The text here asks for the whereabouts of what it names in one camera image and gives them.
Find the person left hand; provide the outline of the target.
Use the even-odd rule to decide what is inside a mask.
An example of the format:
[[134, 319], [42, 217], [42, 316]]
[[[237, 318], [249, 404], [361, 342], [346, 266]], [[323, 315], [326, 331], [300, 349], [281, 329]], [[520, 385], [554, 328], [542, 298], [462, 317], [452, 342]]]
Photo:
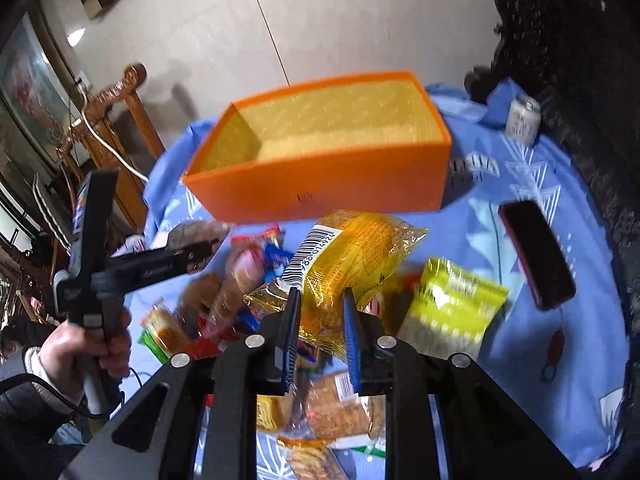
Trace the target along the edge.
[[88, 356], [90, 363], [98, 359], [99, 368], [115, 379], [130, 375], [130, 323], [129, 311], [122, 309], [119, 330], [109, 342], [99, 330], [62, 323], [30, 359], [32, 374], [44, 379], [67, 400], [78, 404], [84, 391], [79, 369], [81, 358]]

